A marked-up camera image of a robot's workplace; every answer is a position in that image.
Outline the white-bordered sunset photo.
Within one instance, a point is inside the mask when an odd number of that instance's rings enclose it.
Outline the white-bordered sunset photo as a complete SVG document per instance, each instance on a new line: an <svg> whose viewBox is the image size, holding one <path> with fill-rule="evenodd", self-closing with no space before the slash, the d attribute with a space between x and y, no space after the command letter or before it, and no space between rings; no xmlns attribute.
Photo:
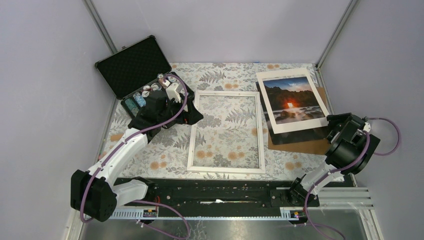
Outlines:
<svg viewBox="0 0 424 240"><path fill-rule="evenodd" d="M329 111L307 68L257 72L256 77L274 133L328 126Z"/></svg>

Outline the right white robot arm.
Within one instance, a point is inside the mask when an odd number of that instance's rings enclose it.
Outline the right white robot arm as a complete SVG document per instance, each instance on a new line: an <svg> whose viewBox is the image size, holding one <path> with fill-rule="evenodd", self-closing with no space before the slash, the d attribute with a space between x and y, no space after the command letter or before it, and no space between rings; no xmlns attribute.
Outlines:
<svg viewBox="0 0 424 240"><path fill-rule="evenodd" d="M296 178L285 191L284 199L292 206L307 206L329 182L361 172L380 143L378 137L369 133L368 117L343 113L328 115L326 120L326 158L315 170Z"/></svg>

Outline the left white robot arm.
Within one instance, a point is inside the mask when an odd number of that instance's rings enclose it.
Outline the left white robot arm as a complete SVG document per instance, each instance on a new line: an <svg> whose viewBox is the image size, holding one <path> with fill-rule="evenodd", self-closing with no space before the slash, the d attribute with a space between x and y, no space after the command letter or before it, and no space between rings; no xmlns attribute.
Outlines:
<svg viewBox="0 0 424 240"><path fill-rule="evenodd" d="M70 180L70 206L79 211L83 223L108 220L116 207L133 201L148 206L155 192L143 180L132 179L115 184L130 159L146 147L163 127L194 125L203 115L194 107L194 93L186 90L170 96L151 92L147 103L131 120L123 136L105 156L86 171L76 170Z"/></svg>

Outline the white picture frame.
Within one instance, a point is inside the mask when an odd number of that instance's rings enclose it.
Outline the white picture frame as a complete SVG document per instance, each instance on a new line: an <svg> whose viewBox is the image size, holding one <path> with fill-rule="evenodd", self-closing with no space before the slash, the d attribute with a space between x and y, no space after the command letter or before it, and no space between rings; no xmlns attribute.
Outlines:
<svg viewBox="0 0 424 240"><path fill-rule="evenodd" d="M259 92L198 90L194 106L203 119L191 126L187 171L265 174Z"/></svg>

